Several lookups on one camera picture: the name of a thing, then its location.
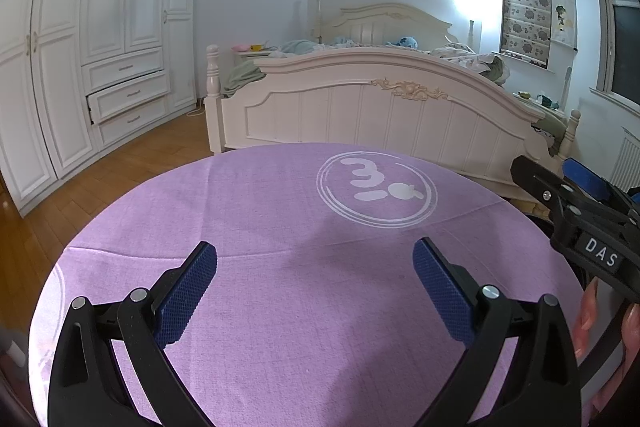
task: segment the metal bolt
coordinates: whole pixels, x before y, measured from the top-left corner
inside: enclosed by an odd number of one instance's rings
[[[556,298],[555,295],[551,295],[549,293],[545,294],[545,296],[543,297],[543,300],[546,302],[546,304],[548,304],[549,306],[558,306],[558,299]]]
[[[86,299],[84,297],[76,297],[75,299],[73,299],[73,301],[71,302],[71,307],[75,310],[79,310],[80,308],[82,308],[82,306],[84,306],[86,304]]]
[[[500,296],[500,290],[491,285],[483,286],[482,295],[484,295],[488,299],[497,299]]]
[[[144,288],[136,288],[131,292],[130,297],[133,302],[140,302],[146,299],[146,290]]]

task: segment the purple tablecloth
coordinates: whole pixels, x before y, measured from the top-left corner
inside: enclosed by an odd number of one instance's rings
[[[108,302],[150,287],[203,240],[218,250],[218,273],[165,352],[215,425],[410,427],[463,352],[412,267],[425,235],[511,298],[553,293],[573,322],[581,290],[571,269],[537,227],[480,185],[353,146],[254,147],[140,185],[66,248],[31,324],[38,418],[46,425],[71,300]],[[138,410],[156,419],[117,344]],[[507,363],[477,413],[488,410]]]

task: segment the tablecloth logo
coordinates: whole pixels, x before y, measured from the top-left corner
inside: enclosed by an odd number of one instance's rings
[[[335,169],[344,172],[335,175]],[[398,156],[380,152],[332,156],[319,170],[316,187],[322,201],[340,216],[381,229],[420,223],[435,210],[438,199],[435,185],[424,172]],[[398,205],[398,201],[407,203]],[[363,208],[360,203],[369,204]],[[386,210],[395,215],[384,217]]]

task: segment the human hand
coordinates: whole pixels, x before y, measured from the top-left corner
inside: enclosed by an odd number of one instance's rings
[[[595,324],[598,315],[597,290],[598,279],[594,279],[582,295],[580,314],[572,331],[576,359],[580,359],[589,347],[589,331]],[[598,411],[604,409],[604,406],[614,395],[629,371],[638,351],[640,351],[640,305],[638,304],[629,306],[622,320],[622,342],[625,346],[625,358],[622,365],[592,399],[593,406]]]

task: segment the small item on nightstand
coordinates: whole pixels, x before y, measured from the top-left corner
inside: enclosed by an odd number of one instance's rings
[[[551,107],[552,100],[544,94],[539,94],[536,97],[536,100],[538,100],[538,102],[540,102],[540,105],[543,105],[544,107]]]

